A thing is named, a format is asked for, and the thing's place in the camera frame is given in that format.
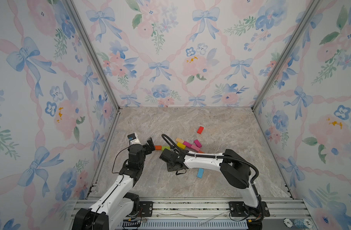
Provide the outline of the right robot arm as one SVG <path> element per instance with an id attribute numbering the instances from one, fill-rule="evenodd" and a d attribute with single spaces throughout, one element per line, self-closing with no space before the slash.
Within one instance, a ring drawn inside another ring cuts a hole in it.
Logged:
<path id="1" fill-rule="evenodd" d="M 206 154 L 178 149 L 165 149 L 160 159 L 167 164 L 169 172 L 176 172 L 198 168 L 219 172 L 234 188 L 240 190 L 246 213 L 262 218 L 263 207 L 261 196 L 255 186 L 259 176 L 256 166 L 249 163 L 231 149 L 222 153 Z"/>

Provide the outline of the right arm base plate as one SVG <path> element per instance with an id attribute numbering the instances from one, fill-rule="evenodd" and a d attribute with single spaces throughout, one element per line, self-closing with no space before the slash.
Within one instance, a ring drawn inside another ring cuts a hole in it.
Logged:
<path id="1" fill-rule="evenodd" d="M 232 217 L 259 217 L 261 213 L 264 217 L 270 217 L 269 208 L 265 201 L 262 201 L 257 208 L 249 207 L 243 201 L 230 201 L 228 203 Z"/>

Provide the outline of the green block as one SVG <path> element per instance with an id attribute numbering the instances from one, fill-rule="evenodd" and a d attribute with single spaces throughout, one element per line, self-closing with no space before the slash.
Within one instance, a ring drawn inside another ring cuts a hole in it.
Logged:
<path id="1" fill-rule="evenodd" d="M 162 151 L 164 151 L 164 150 L 170 150 L 171 148 L 169 147 L 169 146 L 162 146 Z"/>

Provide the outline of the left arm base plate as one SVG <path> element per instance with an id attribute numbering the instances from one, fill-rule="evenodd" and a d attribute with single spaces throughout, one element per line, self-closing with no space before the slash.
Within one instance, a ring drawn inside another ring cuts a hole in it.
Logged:
<path id="1" fill-rule="evenodd" d="M 133 208 L 127 215 L 128 217 L 151 217 L 153 212 L 152 201 L 135 201 L 133 202 Z"/>

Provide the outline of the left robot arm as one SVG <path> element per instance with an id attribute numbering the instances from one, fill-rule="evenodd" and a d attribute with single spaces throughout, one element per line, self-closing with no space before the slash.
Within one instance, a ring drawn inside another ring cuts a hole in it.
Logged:
<path id="1" fill-rule="evenodd" d="M 130 190 L 141 177 L 146 156 L 155 151 L 155 145 L 152 138 L 142 145 L 136 133 L 128 135 L 128 140 L 128 159 L 116 181 L 90 208 L 81 208 L 76 213 L 73 230 L 114 230 L 126 217 L 140 216 L 139 195 Z"/>

